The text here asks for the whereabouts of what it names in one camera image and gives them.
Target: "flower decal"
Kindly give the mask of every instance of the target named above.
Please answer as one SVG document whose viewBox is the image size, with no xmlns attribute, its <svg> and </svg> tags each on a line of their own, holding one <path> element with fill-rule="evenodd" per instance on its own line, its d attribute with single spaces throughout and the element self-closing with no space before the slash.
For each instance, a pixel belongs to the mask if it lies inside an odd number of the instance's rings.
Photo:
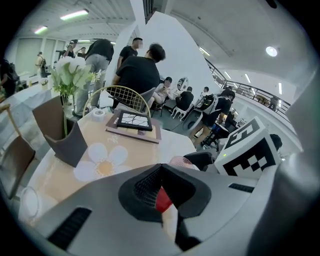
<svg viewBox="0 0 320 256">
<path fill-rule="evenodd" d="M 108 154 L 102 143 L 94 143 L 88 148 L 91 161 L 80 161 L 73 169 L 74 176 L 82 182 L 90 182 L 103 177 L 131 170 L 129 166 L 121 165 L 128 158 L 128 151 L 123 146 L 116 146 Z"/>
</svg>

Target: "table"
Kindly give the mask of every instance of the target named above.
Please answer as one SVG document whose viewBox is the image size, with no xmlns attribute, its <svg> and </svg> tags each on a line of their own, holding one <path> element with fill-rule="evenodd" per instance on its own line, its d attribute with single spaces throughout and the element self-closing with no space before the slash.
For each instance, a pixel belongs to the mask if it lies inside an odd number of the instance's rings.
<svg viewBox="0 0 320 256">
<path fill-rule="evenodd" d="M 196 151 L 188 137 L 163 129 L 159 144 L 107 132 L 106 123 L 112 115 L 107 113 L 103 122 L 95 122 L 89 113 L 78 121 L 88 148 L 76 168 L 56 158 L 52 149 L 41 160 L 28 187 L 45 198 L 47 210 L 91 181 L 138 167 L 168 163 L 174 156 Z M 19 219 L 33 226 L 44 213 L 39 210 L 33 219 L 28 219 L 20 207 Z"/>
<path fill-rule="evenodd" d="M 48 87 L 37 84 L 21 90 L 0 103 L 0 106 L 10 104 L 13 119 L 21 127 L 32 115 L 32 110 L 51 99 Z M 0 114 L 0 148 L 2 148 L 15 129 L 10 122 L 7 112 Z"/>
</svg>

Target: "white wall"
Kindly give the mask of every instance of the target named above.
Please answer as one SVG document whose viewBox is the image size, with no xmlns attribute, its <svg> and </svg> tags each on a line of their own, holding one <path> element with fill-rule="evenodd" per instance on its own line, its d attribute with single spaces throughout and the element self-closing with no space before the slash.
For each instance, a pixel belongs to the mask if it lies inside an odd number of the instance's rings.
<svg viewBox="0 0 320 256">
<path fill-rule="evenodd" d="M 157 63 L 160 75 L 172 77 L 174 84 L 187 77 L 195 98 L 206 86 L 212 93 L 220 91 L 197 44 L 174 17 L 154 13 L 145 26 L 139 56 L 144 56 L 152 43 L 159 43 L 165 50 L 166 59 Z"/>
</svg>

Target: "picture frame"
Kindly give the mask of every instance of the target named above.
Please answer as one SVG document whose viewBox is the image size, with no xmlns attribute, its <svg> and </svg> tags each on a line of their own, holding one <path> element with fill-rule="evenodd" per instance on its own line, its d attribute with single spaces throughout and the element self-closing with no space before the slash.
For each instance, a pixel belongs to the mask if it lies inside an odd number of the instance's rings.
<svg viewBox="0 0 320 256">
<path fill-rule="evenodd" d="M 126 110 L 120 112 L 116 126 L 148 132 L 153 130 L 151 119 L 148 115 Z"/>
</svg>

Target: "railing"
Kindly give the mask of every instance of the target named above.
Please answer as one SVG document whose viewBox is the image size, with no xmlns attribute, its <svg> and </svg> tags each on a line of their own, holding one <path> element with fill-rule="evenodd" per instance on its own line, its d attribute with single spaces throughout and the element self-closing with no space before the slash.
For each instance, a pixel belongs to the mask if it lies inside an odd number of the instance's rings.
<svg viewBox="0 0 320 256">
<path fill-rule="evenodd" d="M 290 122 L 286 116 L 286 111 L 290 107 L 290 104 L 285 100 L 256 87 L 227 80 L 224 75 L 206 59 L 209 69 L 212 73 L 214 81 L 222 88 L 226 89 L 229 87 L 236 94 L 247 97 L 253 101 L 256 101 L 267 108 L 273 110 L 279 116 Z"/>
</svg>

